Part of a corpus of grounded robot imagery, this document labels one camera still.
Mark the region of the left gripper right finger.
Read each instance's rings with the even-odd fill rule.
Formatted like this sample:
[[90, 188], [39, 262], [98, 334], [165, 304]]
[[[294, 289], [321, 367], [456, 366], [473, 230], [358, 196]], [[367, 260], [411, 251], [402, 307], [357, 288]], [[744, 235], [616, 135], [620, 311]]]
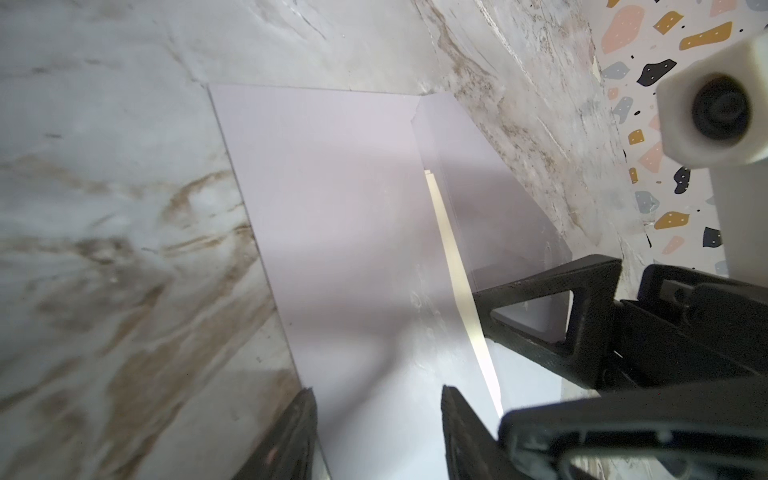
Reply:
[[441, 413], [450, 480], [526, 479], [457, 388], [443, 387]]

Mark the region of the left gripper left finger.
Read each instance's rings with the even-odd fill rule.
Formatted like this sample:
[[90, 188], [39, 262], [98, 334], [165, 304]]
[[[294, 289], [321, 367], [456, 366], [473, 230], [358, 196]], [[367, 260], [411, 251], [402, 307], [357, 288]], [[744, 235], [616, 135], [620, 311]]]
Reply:
[[311, 388], [297, 393], [233, 480], [306, 480], [313, 475], [317, 403]]

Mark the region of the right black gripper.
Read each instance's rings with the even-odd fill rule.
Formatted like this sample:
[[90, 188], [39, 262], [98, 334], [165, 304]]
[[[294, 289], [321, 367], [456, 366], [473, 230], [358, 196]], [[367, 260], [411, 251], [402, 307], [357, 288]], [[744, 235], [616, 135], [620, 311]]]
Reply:
[[[636, 299], [614, 304], [621, 272], [621, 259], [592, 254], [473, 294], [486, 338], [562, 378], [657, 388], [508, 412], [498, 442], [512, 465], [532, 479], [586, 479], [574, 459], [653, 458], [684, 479], [766, 478], [766, 288], [652, 265]], [[574, 302], [560, 342], [492, 316], [565, 292]]]

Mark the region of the beige decorated letter paper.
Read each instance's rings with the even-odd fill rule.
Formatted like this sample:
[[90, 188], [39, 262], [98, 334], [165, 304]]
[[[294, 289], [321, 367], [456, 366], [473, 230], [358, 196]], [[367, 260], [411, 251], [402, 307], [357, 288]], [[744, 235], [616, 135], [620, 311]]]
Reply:
[[464, 269], [448, 211], [435, 175], [430, 170], [425, 170], [424, 175], [443, 243], [456, 306], [488, 388], [496, 415], [501, 417], [503, 414], [503, 404], [498, 375], [482, 331], [472, 290]]

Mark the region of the pale lilac envelope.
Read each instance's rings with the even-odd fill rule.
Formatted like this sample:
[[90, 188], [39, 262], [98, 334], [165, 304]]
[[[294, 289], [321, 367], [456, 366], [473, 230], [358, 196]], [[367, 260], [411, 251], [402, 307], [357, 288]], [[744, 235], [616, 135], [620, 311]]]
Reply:
[[[331, 477], [446, 478], [442, 388], [458, 388], [490, 430], [501, 417], [456, 306], [424, 171], [472, 295], [567, 263], [570, 249], [450, 94], [210, 92]], [[486, 344], [503, 414], [559, 401], [558, 376]]]

